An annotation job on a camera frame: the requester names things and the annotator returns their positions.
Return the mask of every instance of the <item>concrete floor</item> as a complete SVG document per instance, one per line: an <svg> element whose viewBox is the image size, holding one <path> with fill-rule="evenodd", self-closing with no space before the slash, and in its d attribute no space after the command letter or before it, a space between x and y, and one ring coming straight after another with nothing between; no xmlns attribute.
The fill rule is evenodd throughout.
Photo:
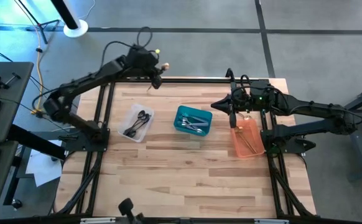
<svg viewBox="0 0 362 224"><path fill-rule="evenodd" d="M96 1L87 19L90 27L259 28L254 0ZM71 2L81 16L92 4ZM261 0L261 5L267 29L362 30L362 0ZM50 1L36 1L30 10L40 22L58 18ZM29 21L13 1L0 0L0 26L8 24L26 25ZM136 39L133 32L88 32L79 39L69 39L61 32L47 35L53 36L41 64L47 88L97 70L107 42L132 43ZM287 79L290 93L297 98L345 105L362 91L362 35L268 34L268 39L275 75ZM36 46L34 32L0 31L0 52L15 61L34 62ZM269 76L260 34L154 33L149 47L161 49L160 61L171 64L165 73L168 76L223 77L228 67L237 75ZM114 45L106 61L126 51ZM32 75L37 78L35 69ZM30 83L22 103L30 107L37 94ZM313 118L296 116L296 120L305 123ZM31 131L57 128L24 108L19 109L15 123ZM362 180L350 183L346 178L358 170L349 138L332 134L308 138L317 143L306 157L317 213L326 218L362 221ZM0 218L46 215L56 185L53 181L37 189L33 180L22 180L16 197L24 201L24 206L16 212L0 206Z"/></svg>

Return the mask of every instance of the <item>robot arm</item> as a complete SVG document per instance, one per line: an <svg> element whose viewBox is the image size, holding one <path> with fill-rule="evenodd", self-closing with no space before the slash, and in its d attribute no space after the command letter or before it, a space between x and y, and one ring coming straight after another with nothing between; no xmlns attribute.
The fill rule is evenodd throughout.
<svg viewBox="0 0 362 224"><path fill-rule="evenodd" d="M100 141L102 133L98 124L72 113L72 101L94 87L128 78L149 78L152 86L158 89L162 84L160 75L168 68L168 64L156 68L158 63L158 59L144 47L133 45L127 55L106 63L97 72L60 85L50 94L43 107L53 121L71 124L92 141Z"/></svg>
<svg viewBox="0 0 362 224"><path fill-rule="evenodd" d="M224 99L211 104L211 107L227 113L230 116L231 128L236 127L235 114L240 111L273 112L278 116L302 114L324 118L307 124L284 126L275 125L272 130L262 133L264 143L278 143L294 136L306 134L331 132L333 134L351 134L356 130L357 124L362 123L362 117L353 114L340 105L314 103L313 101L301 101L291 95L283 94L273 87L267 80L249 80L249 86L236 86L232 70L228 69L227 77L231 77L231 94ZM361 118L356 122L355 116Z"/></svg>

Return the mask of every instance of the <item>white plastic container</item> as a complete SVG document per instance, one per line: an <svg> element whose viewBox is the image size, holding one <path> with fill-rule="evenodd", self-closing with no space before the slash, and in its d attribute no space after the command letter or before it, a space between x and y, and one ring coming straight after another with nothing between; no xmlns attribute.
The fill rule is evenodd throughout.
<svg viewBox="0 0 362 224"><path fill-rule="evenodd" d="M137 130L137 133L133 138L130 138L129 136L125 136L123 134L124 131L127 128L130 128L137 121L138 113L140 111L142 111L142 110L144 110L145 113L149 114L151 116L151 118L149 118L149 121L143 127L139 128ZM124 136L125 138L133 140L135 142L141 142L144 139L144 137L145 137L149 127L151 126L153 120L154 120L154 110L152 110L152 108L148 108L146 106L142 106L142 105L139 105L139 104L133 104L131 106L131 109L129 111L127 111L126 119L120 124L120 126L118 128L118 133L121 136Z"/></svg>

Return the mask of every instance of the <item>wooden table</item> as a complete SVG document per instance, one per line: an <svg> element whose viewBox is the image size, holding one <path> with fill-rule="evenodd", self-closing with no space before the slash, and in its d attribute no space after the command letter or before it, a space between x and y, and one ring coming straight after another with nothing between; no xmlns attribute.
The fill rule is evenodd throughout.
<svg viewBox="0 0 362 224"><path fill-rule="evenodd" d="M288 92L285 79L275 78L270 82L284 93ZM230 93L230 85L164 83L158 90L147 91L148 87L147 83L117 83L115 86L109 120L111 137L101 166L94 216L120 216L119 203L130 197L134 213L142 212L146 217L275 217L266 156L237 158L228 116L210 108L211 103ZM79 116L93 119L98 92L99 88L95 88L81 95ZM155 111L152 126L141 143L121 137L117 132L126 111L134 103ZM175 113L180 105L213 113L206 137L174 129ZM261 128L259 113L251 113L251 116ZM293 116L278 117L277 122L295 124ZM85 156L85 152L76 152L64 165L57 209L68 202L80 185ZM286 154L285 165L291 189L307 209L315 213L303 160ZM281 200L286 211L282 191Z"/></svg>

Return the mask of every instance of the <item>orange plastic tray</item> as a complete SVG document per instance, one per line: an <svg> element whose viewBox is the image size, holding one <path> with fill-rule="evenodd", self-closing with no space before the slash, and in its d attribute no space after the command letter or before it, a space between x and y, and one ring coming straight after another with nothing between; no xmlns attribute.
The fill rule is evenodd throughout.
<svg viewBox="0 0 362 224"><path fill-rule="evenodd" d="M264 153L264 145L262 144L260 132L257 127L256 120L244 119L236 122L238 127L242 127L241 134L247 140L249 145L255 152L245 143L243 138L236 132L237 128L231 128L231 135L235 146L236 154L239 158L258 156Z"/></svg>

